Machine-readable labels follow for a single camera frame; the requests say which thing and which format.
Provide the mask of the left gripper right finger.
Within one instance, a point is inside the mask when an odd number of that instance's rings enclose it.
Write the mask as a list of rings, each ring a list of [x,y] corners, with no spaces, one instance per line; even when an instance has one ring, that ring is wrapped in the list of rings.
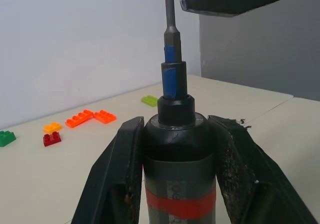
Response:
[[[210,115],[214,167],[231,224],[318,224],[278,164],[234,119]]]

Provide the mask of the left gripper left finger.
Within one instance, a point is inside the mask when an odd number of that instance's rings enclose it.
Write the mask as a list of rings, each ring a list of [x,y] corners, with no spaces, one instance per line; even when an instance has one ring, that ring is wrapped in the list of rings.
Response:
[[[124,122],[93,164],[71,224],[138,224],[142,190],[142,116]]]

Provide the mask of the thin metal screwdriver bit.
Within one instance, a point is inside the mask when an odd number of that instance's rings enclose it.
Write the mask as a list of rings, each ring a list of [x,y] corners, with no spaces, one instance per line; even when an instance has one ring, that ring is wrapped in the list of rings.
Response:
[[[176,27],[174,0],[165,0],[166,30],[164,37],[164,56],[166,63],[180,63],[182,61],[181,35]]]

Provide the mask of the grey red electric screwdriver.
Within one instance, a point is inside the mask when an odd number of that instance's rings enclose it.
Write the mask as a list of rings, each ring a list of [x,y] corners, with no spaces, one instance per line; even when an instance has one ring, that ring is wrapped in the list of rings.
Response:
[[[163,95],[143,130],[150,224],[216,224],[216,173],[209,121],[195,111],[184,61],[161,65]]]

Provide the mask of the orange toy brick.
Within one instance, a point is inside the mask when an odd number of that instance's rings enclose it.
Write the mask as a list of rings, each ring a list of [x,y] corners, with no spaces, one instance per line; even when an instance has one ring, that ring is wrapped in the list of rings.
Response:
[[[93,118],[94,113],[88,109],[84,109],[82,112],[79,112],[77,115],[74,115],[73,117],[67,119],[65,121],[65,125],[68,128],[75,128],[79,126],[80,124],[90,120]]]
[[[102,124],[109,124],[117,119],[117,117],[105,110],[100,110],[93,113],[93,117]]]

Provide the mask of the grey partition panel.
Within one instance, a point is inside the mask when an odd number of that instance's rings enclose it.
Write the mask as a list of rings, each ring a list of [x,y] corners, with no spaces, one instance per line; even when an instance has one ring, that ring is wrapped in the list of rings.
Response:
[[[320,101],[320,0],[199,17],[205,78]]]

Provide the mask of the red toy brick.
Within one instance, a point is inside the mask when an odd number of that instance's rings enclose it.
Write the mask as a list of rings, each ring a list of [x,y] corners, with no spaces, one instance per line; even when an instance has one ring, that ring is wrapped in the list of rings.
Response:
[[[60,133],[57,131],[52,132],[52,134],[45,134],[43,136],[43,145],[45,147],[51,146],[53,144],[57,144],[61,141],[62,139],[61,139]]]

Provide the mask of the yellow toy brick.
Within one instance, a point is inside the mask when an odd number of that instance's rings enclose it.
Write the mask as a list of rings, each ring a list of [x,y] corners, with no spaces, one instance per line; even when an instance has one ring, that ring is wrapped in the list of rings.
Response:
[[[51,124],[47,124],[43,127],[43,131],[47,134],[51,134],[53,132],[58,132],[61,130],[63,126],[57,122],[52,122]]]

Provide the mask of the lime green toy brick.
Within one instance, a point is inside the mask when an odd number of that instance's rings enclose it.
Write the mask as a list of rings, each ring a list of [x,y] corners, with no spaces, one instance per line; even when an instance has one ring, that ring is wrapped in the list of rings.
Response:
[[[140,101],[150,107],[156,107],[158,104],[158,98],[152,95],[143,96]]]

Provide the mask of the dark green toy brick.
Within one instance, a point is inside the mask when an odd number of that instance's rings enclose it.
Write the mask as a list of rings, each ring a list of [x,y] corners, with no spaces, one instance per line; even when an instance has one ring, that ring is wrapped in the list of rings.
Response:
[[[0,131],[0,147],[5,147],[16,140],[16,136],[10,131]]]

